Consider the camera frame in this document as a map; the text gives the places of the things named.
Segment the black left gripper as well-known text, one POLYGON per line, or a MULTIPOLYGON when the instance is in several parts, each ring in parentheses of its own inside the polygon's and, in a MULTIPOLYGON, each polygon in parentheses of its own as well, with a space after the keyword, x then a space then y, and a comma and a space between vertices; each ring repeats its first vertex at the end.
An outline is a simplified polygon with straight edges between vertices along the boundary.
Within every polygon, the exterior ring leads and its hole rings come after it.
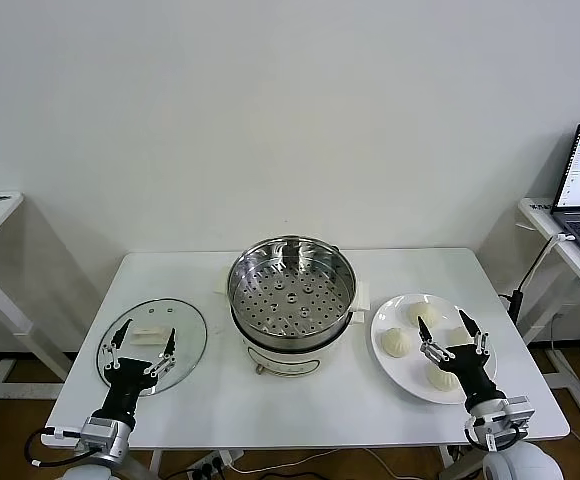
POLYGON ((171 329, 165 349, 152 364, 144 360, 119 358, 119 350, 132 321, 132 318, 127 319, 111 340, 102 346, 102 352, 106 355, 104 378, 109 383, 109 391, 100 408, 101 418, 133 418, 141 392, 153 388, 157 378, 168 373, 176 363, 175 328, 171 329))

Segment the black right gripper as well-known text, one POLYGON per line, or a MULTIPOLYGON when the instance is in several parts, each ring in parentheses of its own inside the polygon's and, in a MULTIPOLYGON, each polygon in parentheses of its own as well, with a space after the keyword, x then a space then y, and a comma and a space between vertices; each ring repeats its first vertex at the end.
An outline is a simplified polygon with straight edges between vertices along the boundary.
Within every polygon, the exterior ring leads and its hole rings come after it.
POLYGON ((451 346, 448 350, 434 342, 421 316, 417 317, 420 351, 430 361, 440 361, 439 368, 457 376, 467 401, 489 401, 498 398, 496 384, 487 375, 484 366, 489 360, 489 334, 482 332, 478 324, 464 310, 459 315, 472 342, 451 346))

